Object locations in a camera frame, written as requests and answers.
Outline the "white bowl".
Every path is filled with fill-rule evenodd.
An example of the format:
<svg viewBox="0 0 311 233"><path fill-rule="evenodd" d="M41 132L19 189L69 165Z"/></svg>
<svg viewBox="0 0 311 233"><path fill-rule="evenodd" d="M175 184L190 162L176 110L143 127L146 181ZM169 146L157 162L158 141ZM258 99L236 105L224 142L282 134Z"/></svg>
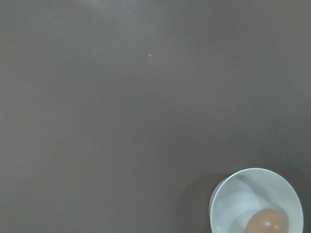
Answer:
<svg viewBox="0 0 311 233"><path fill-rule="evenodd" d="M284 214L288 232L303 232L302 205L286 179L263 168L240 170L222 180L211 194L208 208L211 231L243 233L251 217L265 209Z"/></svg>

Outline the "brown egg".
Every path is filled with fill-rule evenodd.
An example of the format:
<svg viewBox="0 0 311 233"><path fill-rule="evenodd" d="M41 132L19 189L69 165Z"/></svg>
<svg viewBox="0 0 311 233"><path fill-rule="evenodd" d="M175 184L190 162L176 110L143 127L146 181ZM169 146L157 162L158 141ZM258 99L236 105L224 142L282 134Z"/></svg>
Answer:
<svg viewBox="0 0 311 233"><path fill-rule="evenodd" d="M254 214L246 225L246 233L287 233L289 223L285 215L275 209Z"/></svg>

